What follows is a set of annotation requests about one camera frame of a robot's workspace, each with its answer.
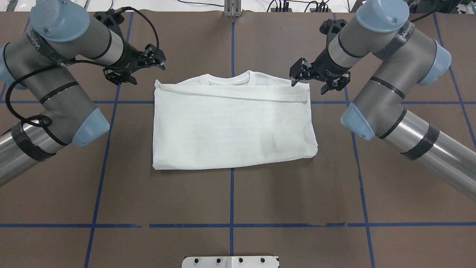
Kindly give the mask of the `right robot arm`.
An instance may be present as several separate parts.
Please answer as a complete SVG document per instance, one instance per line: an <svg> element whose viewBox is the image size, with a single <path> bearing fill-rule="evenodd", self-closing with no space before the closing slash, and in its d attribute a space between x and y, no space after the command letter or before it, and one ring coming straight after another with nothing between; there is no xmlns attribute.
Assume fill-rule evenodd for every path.
<svg viewBox="0 0 476 268"><path fill-rule="evenodd" d="M450 53L408 18L403 0L367 0L350 22L323 22L319 30L327 37L325 49L312 63L300 58L290 67L291 84L318 80L325 83L321 94L343 90L350 69L373 54L382 63L341 123L364 140L378 137L474 201L475 152L401 105L415 85L434 83L451 63Z"/></svg>

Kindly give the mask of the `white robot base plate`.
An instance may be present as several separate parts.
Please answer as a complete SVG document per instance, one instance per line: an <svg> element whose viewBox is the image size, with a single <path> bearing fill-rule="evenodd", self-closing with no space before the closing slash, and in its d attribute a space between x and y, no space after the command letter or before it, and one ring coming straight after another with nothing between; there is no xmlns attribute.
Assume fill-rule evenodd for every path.
<svg viewBox="0 0 476 268"><path fill-rule="evenodd" d="M189 256L182 268L279 268L278 256Z"/></svg>

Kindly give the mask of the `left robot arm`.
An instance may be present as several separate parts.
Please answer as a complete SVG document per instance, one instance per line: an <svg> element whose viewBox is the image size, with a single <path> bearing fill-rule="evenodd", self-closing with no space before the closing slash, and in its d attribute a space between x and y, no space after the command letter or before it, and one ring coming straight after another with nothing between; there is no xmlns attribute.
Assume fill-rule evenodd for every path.
<svg viewBox="0 0 476 268"><path fill-rule="evenodd" d="M100 66L114 85L137 84L142 68L165 69L156 44L137 50L123 37L123 13L133 7L89 14L70 0L38 0L29 27L1 48L1 80L8 85L5 103L18 119L1 135L1 185L5 185L68 146L81 148L109 132L109 122L68 66Z"/></svg>

